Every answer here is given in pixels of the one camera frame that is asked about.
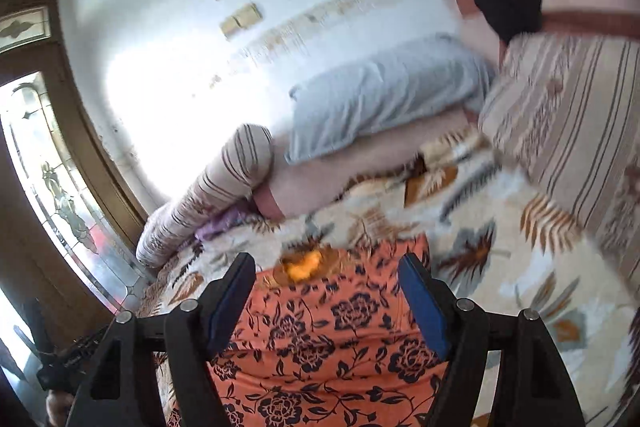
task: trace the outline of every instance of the metal bolt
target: metal bolt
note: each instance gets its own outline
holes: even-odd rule
[[[187,299],[180,303],[180,309],[183,312],[192,312],[198,307],[198,301],[196,299]]]
[[[540,314],[537,311],[532,310],[531,308],[525,309],[522,314],[528,321],[536,321],[540,318]]]
[[[133,318],[133,313],[131,313],[130,311],[123,311],[122,313],[119,313],[118,316],[116,317],[116,322],[118,324],[126,324],[132,318]]]
[[[458,299],[456,301],[456,306],[458,307],[459,310],[462,310],[463,312],[469,312],[476,307],[476,305],[471,299]]]

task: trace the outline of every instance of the leaf pattern blanket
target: leaf pattern blanket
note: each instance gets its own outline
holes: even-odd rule
[[[413,251],[486,311],[539,311],[588,425],[612,425],[640,384],[638,303],[573,216],[479,142],[444,137],[424,152],[418,177],[369,180],[308,216],[194,243],[162,269],[141,314],[197,298],[247,251],[257,283],[210,367],[232,424],[420,425],[446,363],[424,344],[399,290],[398,259]],[[279,258],[313,248],[330,261],[290,285]],[[478,427],[488,422],[499,358],[489,353]],[[157,362],[162,405],[177,426],[168,362]]]

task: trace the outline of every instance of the orange cloth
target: orange cloth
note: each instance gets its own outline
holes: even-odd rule
[[[398,261],[408,251],[428,264],[420,235],[341,251],[356,264],[327,279],[257,283],[210,370],[231,423],[419,425],[446,363],[425,346],[400,290]]]

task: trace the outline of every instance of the hand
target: hand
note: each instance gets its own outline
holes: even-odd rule
[[[52,427],[65,427],[74,397],[63,391],[49,391],[47,396],[47,416]]]

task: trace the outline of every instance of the blue pad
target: blue pad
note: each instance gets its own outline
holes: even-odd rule
[[[220,299],[209,318],[207,356],[210,359],[226,349],[236,328],[244,304],[255,282],[255,261],[247,253],[239,253],[225,276],[216,281]]]
[[[440,360],[447,360],[451,350],[451,342],[447,338],[447,318],[425,286],[422,279],[425,275],[431,279],[431,275],[414,254],[402,257],[398,269],[402,292],[409,302],[425,344],[436,352]]]

